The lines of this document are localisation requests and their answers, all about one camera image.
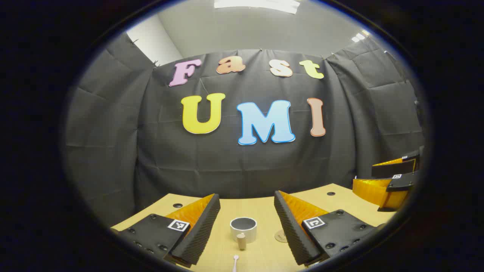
black fabric backdrop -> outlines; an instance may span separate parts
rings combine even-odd
[[[241,56],[246,69],[220,75],[220,59]],[[168,87],[175,63],[201,59],[184,85]],[[291,77],[269,71],[286,60]],[[299,65],[320,65],[323,79]],[[113,41],[73,89],[66,127],[66,167],[94,213],[114,225],[167,193],[221,198],[272,196],[330,183],[351,188],[370,177],[371,165],[423,145],[413,87],[402,67],[371,39],[323,60],[277,50],[233,50],[153,68],[127,35]],[[213,132],[194,135],[182,124],[181,99],[200,95],[198,120],[210,117],[209,93],[222,92],[222,120]],[[325,136],[312,137],[309,97],[324,102]],[[242,119],[236,106],[254,102],[267,114],[288,100],[296,139],[237,143]]]

letter u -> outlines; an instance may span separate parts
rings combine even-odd
[[[210,119],[205,123],[200,123],[197,119],[198,103],[202,97],[198,95],[187,96],[181,100],[183,104],[183,127],[193,134],[210,133],[217,129],[222,118],[222,100],[225,98],[223,93],[211,93],[207,95],[210,101]]]

white ceiling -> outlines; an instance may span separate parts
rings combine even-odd
[[[275,49],[327,57],[362,31],[351,18],[301,0],[295,15],[264,8],[214,9],[213,0],[188,0],[158,17],[185,57],[234,49]]]

foam letter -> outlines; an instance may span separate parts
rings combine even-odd
[[[173,87],[185,84],[188,81],[188,79],[185,78],[185,74],[187,76],[192,76],[195,72],[194,65],[200,66],[201,64],[201,60],[189,60],[175,64],[175,74],[173,75],[173,80],[170,82],[169,86]]]
[[[225,98],[223,93],[211,93],[207,95],[210,101],[210,119],[205,123],[200,123],[197,119],[198,103],[202,97],[198,95],[187,96],[181,100],[183,104],[183,127],[193,134],[205,134],[214,131],[220,125],[222,117],[222,100]]]
[[[285,60],[271,60],[269,65],[272,67],[270,70],[274,76],[292,76],[292,70],[289,68],[289,63]]]
[[[310,77],[314,77],[314,78],[317,78],[317,79],[322,79],[324,77],[324,75],[322,73],[318,73],[316,71],[316,68],[319,68],[319,65],[313,63],[312,61],[303,60],[303,61],[299,62],[299,64],[304,66],[306,73]]]
[[[252,134],[252,127],[264,143],[269,139],[272,127],[274,127],[274,135],[271,138],[273,142],[294,141],[296,136],[291,132],[289,123],[290,106],[289,101],[276,100],[269,108],[267,116],[264,116],[253,102],[238,104],[237,110],[242,114],[242,137],[239,139],[239,144],[253,145],[257,142],[257,138]]]
[[[308,98],[307,103],[311,106],[311,113],[313,115],[313,128],[311,129],[311,135],[314,137],[325,135],[326,129],[323,125],[323,112],[321,110],[323,102],[318,98]]]
[[[221,59],[217,67],[217,73],[228,74],[230,72],[240,72],[245,69],[245,65],[242,64],[242,58],[239,56],[230,56]]]

light blue letter m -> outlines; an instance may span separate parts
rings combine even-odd
[[[272,103],[267,116],[260,111],[254,102],[247,102],[237,105],[237,110],[242,114],[242,137],[239,139],[241,145],[253,145],[257,138],[252,135],[254,127],[262,142],[267,142],[272,127],[274,135],[271,140],[275,143],[292,142],[296,136],[291,132],[289,123],[289,107],[291,103],[286,100],[276,100]]]

